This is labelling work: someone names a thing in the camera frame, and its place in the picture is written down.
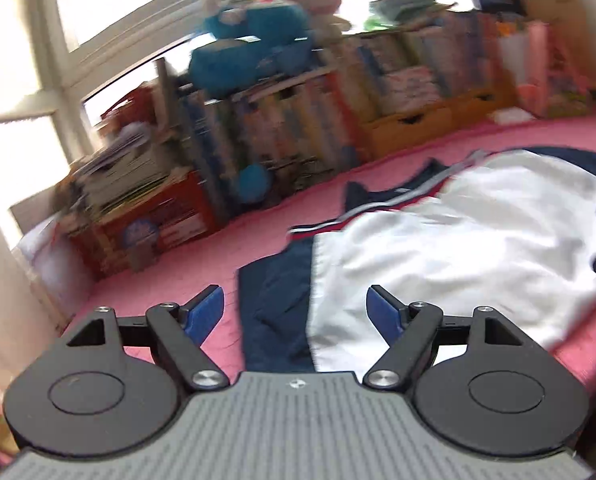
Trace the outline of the white and navy jacket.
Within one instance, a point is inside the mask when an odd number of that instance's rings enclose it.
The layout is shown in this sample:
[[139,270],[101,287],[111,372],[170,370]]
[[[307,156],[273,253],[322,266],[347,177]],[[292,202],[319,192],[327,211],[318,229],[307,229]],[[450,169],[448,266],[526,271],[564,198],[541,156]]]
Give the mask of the white and navy jacket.
[[340,217],[289,236],[238,271],[251,372],[365,374],[387,348],[373,285],[448,315],[485,304],[553,348],[596,306],[596,153],[475,153],[383,193],[350,184]]

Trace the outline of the pink rabbit print towel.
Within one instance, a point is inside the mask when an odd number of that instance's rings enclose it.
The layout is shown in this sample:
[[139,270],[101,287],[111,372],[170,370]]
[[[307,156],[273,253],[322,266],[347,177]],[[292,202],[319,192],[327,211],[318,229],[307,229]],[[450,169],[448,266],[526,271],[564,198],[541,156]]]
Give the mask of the pink rabbit print towel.
[[508,127],[484,122],[341,174],[281,205],[244,214],[217,233],[174,248],[142,272],[123,272],[97,283],[78,315],[85,316],[96,307],[113,308],[120,316],[141,315],[160,302],[184,304],[206,286],[217,284],[225,294],[224,315],[202,348],[229,378],[235,378],[244,368],[237,270],[282,250],[291,226],[336,217],[347,182],[358,181],[371,190],[386,190],[409,180],[430,158],[451,165],[477,150],[495,152],[533,145],[569,145],[596,152],[596,112]]

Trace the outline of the red plastic basket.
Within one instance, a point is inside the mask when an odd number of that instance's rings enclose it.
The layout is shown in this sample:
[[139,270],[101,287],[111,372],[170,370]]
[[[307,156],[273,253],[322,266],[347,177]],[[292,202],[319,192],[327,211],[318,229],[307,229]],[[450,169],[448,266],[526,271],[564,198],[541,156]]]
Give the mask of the red plastic basket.
[[143,269],[165,252],[216,232],[222,222],[197,172],[183,167],[105,212],[71,214],[60,226],[99,281]]

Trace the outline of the pink triangular toy house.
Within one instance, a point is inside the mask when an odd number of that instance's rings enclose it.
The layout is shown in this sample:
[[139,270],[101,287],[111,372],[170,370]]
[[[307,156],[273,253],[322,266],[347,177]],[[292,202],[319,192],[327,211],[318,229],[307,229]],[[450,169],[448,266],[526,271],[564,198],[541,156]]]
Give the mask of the pink triangular toy house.
[[520,104],[540,118],[590,112],[589,83],[575,66],[558,31],[541,21],[526,25],[526,81],[517,86]]

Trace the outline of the blue plush ball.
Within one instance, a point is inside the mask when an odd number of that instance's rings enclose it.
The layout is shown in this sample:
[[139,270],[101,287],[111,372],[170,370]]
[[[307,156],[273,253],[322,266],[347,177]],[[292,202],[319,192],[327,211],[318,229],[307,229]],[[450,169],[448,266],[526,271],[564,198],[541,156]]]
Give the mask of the blue plush ball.
[[270,187],[270,174],[259,164],[249,165],[238,174],[237,197],[243,204],[260,203],[268,195]]

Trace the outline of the crumpled white tissue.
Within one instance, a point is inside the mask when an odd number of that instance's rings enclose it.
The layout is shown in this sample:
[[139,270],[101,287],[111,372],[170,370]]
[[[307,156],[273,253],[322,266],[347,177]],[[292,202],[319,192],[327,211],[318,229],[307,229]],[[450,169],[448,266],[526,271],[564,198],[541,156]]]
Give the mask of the crumpled white tissue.
[[495,110],[489,117],[492,122],[499,126],[519,125],[536,120],[533,114],[520,107],[509,107],[502,108],[502,110]]

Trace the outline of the stack of papers and notebooks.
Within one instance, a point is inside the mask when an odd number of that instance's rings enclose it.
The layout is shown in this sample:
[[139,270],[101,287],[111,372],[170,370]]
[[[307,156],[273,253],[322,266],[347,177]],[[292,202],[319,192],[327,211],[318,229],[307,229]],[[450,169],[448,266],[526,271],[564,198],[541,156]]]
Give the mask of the stack of papers and notebooks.
[[159,142],[156,128],[132,122],[119,136],[56,184],[53,206],[61,214],[98,218],[191,166],[174,139]]

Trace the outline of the miniature bicycle model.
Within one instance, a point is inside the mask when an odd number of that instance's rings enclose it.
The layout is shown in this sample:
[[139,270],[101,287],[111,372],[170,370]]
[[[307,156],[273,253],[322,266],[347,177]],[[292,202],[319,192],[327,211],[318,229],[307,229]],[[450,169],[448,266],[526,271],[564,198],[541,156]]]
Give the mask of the miniature bicycle model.
[[327,180],[333,170],[315,156],[292,155],[280,160],[263,159],[272,179],[272,191],[281,198],[292,196]]

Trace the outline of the row of upright books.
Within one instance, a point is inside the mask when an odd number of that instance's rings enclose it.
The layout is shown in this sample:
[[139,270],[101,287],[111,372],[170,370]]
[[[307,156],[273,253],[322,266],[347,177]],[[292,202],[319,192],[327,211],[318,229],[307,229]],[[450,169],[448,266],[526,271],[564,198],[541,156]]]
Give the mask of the row of upright books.
[[444,12],[415,30],[361,32],[327,47],[314,43],[306,72],[263,79],[223,99],[210,98],[188,77],[176,89],[182,142],[214,211],[232,217],[282,200],[272,179],[260,203],[243,204],[237,197],[238,174],[262,166],[263,159],[315,156],[333,170],[328,179],[371,162],[363,127],[392,115],[384,107],[382,77],[421,65],[434,74],[441,101],[512,85],[493,20],[477,11]]

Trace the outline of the brown cardboard board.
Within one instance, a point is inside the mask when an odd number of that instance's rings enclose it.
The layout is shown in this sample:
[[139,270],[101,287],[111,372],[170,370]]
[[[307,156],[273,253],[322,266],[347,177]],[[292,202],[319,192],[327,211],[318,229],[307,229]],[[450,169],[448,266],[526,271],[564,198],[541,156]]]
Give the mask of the brown cardboard board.
[[596,45],[580,0],[525,0],[527,15],[550,24],[569,53],[579,72],[596,82]]

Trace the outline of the wooden desk drawer organizer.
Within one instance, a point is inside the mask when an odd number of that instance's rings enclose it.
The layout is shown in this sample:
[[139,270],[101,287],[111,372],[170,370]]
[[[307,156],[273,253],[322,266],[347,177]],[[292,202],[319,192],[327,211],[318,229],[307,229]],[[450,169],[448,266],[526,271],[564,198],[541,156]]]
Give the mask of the wooden desk drawer organizer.
[[364,138],[371,160],[381,159],[480,124],[491,113],[517,104],[514,87],[497,84],[370,122],[363,127]]

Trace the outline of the blue plush toy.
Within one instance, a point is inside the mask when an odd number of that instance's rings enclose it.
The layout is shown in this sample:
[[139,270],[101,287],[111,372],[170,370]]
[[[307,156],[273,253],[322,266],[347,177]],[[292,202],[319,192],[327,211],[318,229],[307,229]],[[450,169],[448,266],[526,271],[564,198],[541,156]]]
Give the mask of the blue plush toy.
[[204,27],[214,40],[195,49],[192,85],[223,99],[277,75],[298,76],[312,62],[313,30],[292,0],[202,0]]

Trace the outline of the folded green cloth stack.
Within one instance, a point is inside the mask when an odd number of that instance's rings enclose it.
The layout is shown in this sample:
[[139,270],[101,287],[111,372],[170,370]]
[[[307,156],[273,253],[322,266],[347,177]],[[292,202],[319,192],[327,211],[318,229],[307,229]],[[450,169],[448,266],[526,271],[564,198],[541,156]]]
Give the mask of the folded green cloth stack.
[[447,4],[437,0],[375,0],[370,3],[371,14],[364,23],[364,30],[420,29],[454,6],[455,2]]

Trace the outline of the pink and white plush doll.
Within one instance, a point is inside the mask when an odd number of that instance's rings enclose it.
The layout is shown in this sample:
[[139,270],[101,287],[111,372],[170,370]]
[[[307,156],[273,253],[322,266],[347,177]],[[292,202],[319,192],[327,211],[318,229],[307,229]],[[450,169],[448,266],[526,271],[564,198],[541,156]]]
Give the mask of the pink and white plush doll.
[[349,21],[338,15],[341,0],[294,0],[307,13],[314,41],[319,47],[327,47],[341,40],[352,29]]

